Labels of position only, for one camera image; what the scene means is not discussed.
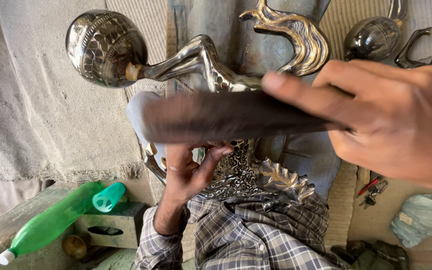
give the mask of metal block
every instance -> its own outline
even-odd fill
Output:
[[[87,233],[91,236],[90,245],[136,249],[139,246],[143,214],[147,208],[141,202],[120,202],[109,213],[91,208],[74,225],[78,234]],[[103,230],[103,227],[119,230]]]

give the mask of green plastic bottle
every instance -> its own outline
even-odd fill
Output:
[[[48,210],[32,218],[16,234],[11,248],[0,254],[0,264],[8,265],[18,255],[36,251],[51,243],[93,207],[93,196],[103,189],[100,182],[86,182]]]

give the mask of red tool handle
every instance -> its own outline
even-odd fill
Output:
[[[376,185],[381,179],[383,179],[383,177],[378,176],[375,178],[375,180],[369,182],[369,184],[365,185],[361,191],[358,193],[358,196],[361,196],[361,194],[363,194],[366,190],[368,190],[370,187]]]

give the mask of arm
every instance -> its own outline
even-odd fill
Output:
[[[274,72],[263,87],[281,101],[350,126],[329,132],[342,159],[432,188],[432,66],[406,70],[332,60],[312,87]]]
[[[192,160],[193,148],[166,146],[166,189],[159,205],[144,214],[135,260],[138,269],[181,269],[181,239],[189,218],[185,205],[211,183],[219,161],[234,150],[229,144],[211,148],[199,165]]]

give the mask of plaid shirt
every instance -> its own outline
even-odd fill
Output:
[[[326,207],[313,194],[300,207],[265,212],[267,195],[215,201],[195,197],[181,217],[181,231],[194,232],[196,269],[339,269],[344,266],[324,245]],[[181,269],[182,233],[162,236],[153,225],[157,206],[144,214],[138,269]]]

